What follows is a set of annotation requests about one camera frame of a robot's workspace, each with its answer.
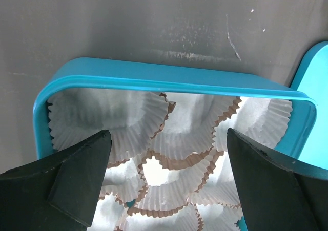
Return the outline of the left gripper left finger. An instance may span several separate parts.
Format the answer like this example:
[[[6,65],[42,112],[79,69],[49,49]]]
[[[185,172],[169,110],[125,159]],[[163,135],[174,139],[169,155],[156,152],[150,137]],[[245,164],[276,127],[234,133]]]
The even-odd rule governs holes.
[[[1,230],[91,227],[111,145],[110,132],[102,130],[1,174]]]

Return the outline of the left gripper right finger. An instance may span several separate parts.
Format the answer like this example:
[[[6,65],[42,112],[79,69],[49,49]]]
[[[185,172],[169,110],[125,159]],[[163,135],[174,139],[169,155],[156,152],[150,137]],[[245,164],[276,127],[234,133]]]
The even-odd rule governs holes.
[[[227,131],[248,230],[327,230],[327,170]]]

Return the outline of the teal tin lid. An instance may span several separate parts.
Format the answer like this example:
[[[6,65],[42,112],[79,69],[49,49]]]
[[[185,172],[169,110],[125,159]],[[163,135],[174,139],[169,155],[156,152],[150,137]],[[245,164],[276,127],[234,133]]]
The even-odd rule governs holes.
[[[302,58],[291,88],[315,101],[317,116],[299,160],[327,169],[327,41],[312,46]]]

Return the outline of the teal cookie tin box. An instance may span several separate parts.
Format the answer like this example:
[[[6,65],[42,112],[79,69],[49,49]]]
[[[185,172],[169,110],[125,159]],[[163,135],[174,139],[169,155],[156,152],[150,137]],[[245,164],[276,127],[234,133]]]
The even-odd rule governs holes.
[[[288,99],[294,102],[296,109],[287,133],[277,148],[293,157],[300,155],[317,115],[316,103],[306,94],[256,75],[81,57],[64,64],[34,102],[33,128],[36,153],[40,159],[54,153],[48,127],[47,100],[67,88]]]

